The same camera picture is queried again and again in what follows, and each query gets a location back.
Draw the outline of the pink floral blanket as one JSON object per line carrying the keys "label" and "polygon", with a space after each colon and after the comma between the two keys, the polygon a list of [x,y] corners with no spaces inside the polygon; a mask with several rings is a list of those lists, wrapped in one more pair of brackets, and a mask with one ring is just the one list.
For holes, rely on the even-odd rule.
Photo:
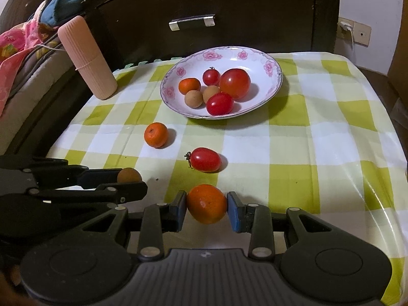
{"label": "pink floral blanket", "polygon": [[1,34],[1,113],[23,59],[57,31],[56,28],[40,22],[46,3],[47,0],[40,3],[32,19],[15,25]]}

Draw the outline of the small orange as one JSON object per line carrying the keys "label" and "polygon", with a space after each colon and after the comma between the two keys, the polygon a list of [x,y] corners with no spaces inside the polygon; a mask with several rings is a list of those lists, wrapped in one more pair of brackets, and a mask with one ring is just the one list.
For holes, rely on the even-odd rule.
{"label": "small orange", "polygon": [[153,148],[164,146],[168,140],[169,131],[167,127],[160,122],[154,122],[147,126],[144,132],[145,142]]}
{"label": "small orange", "polygon": [[187,194],[187,208],[202,224],[215,224],[227,212],[227,198],[215,186],[200,184]]}
{"label": "small orange", "polygon": [[179,82],[178,90],[181,94],[186,95],[192,90],[200,90],[200,81],[196,78],[184,78]]}

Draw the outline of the beige wall socket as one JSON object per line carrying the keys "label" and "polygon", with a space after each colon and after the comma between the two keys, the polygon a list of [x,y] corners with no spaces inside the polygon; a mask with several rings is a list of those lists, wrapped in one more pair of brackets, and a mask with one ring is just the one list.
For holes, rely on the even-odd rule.
{"label": "beige wall socket", "polygon": [[371,26],[339,17],[337,38],[349,40],[352,44],[368,47],[371,39]]}

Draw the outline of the tan longan fruit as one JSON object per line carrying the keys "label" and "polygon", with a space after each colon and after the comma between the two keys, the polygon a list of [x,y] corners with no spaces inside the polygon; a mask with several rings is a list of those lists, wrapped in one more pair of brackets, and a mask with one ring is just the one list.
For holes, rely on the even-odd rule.
{"label": "tan longan fruit", "polygon": [[198,108],[203,104],[203,95],[199,90],[190,90],[185,94],[185,104],[190,108]]}

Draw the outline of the pink ribbed cylinder case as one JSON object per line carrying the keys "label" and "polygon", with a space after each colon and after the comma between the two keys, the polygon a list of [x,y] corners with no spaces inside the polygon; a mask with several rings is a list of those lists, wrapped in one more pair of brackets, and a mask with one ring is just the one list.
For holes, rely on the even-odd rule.
{"label": "pink ribbed cylinder case", "polygon": [[108,99],[117,88],[105,58],[82,16],[75,16],[59,27],[58,37],[76,71],[98,99]]}

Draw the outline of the cherry tomato with stem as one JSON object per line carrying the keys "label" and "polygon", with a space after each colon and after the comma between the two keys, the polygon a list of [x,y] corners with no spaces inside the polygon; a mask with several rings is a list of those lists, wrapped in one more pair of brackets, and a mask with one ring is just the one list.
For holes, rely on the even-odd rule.
{"label": "cherry tomato with stem", "polygon": [[214,67],[208,68],[203,73],[203,82],[206,86],[217,86],[219,84],[221,74]]}

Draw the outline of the white floral porcelain plate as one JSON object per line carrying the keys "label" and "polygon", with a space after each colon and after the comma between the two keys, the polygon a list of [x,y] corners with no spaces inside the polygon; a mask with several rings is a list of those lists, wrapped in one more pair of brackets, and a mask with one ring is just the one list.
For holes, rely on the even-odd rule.
{"label": "white floral porcelain plate", "polygon": [[210,48],[175,64],[160,84],[172,111],[198,120],[224,120],[268,103],[283,84],[278,62],[259,50]]}

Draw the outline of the dark wooden nightstand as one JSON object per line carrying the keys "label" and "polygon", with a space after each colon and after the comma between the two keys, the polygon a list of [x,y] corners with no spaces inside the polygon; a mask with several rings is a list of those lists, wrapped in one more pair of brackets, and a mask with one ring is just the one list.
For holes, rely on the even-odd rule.
{"label": "dark wooden nightstand", "polygon": [[[340,0],[86,0],[83,16],[112,69],[218,46],[265,53],[333,52]],[[215,26],[169,22],[215,14]]]}

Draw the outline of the large red tomato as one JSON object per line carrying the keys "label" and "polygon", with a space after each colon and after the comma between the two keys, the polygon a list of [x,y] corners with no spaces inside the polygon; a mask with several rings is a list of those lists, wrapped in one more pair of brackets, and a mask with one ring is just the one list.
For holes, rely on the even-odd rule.
{"label": "large red tomato", "polygon": [[234,99],[244,98],[250,89],[251,79],[245,70],[231,68],[225,71],[219,80],[219,88]]}

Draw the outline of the blue cloth on bed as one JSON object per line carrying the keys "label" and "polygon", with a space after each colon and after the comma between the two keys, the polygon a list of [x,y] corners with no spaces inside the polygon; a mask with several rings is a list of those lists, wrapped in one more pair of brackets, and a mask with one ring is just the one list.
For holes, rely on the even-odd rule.
{"label": "blue cloth on bed", "polygon": [[40,22],[50,27],[61,26],[82,13],[85,0],[51,0],[40,16]]}

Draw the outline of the tan longan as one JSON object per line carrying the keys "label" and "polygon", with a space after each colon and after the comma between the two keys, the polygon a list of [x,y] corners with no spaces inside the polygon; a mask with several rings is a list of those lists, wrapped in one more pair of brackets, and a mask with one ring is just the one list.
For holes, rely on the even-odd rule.
{"label": "tan longan", "polygon": [[130,167],[123,168],[117,176],[117,183],[138,183],[141,181],[143,181],[141,174],[136,169]]}
{"label": "tan longan", "polygon": [[204,103],[206,104],[212,96],[214,96],[215,94],[218,94],[220,91],[221,90],[218,86],[207,86],[203,91]]}

